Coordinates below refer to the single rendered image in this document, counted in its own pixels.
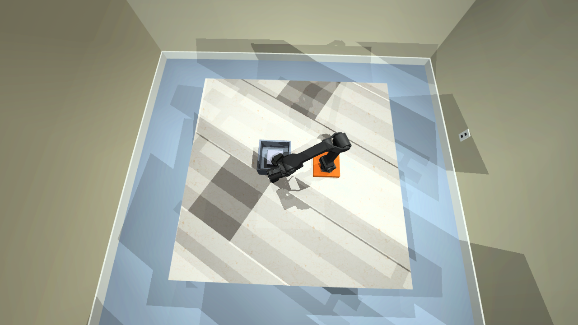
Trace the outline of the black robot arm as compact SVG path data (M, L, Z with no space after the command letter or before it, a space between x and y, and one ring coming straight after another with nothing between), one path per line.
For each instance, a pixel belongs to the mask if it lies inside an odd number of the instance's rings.
M331 141L333 139L333 142ZM267 169L268 177L270 181L283 178L285 176L290 176L295 173L297 169L300 169L302 164L312 158L319 156L324 152L328 152L327 155L321 156L319 161L321 164L321 172L331 173L335 168L334 160L339 156L340 153L348 151L351 147L351 143L345 135L345 132L335 132L330 138L325 138L319 144L312 146L298 154L292 153L287 156L283 156L282 153L277 154L272 158L273 166L275 168Z

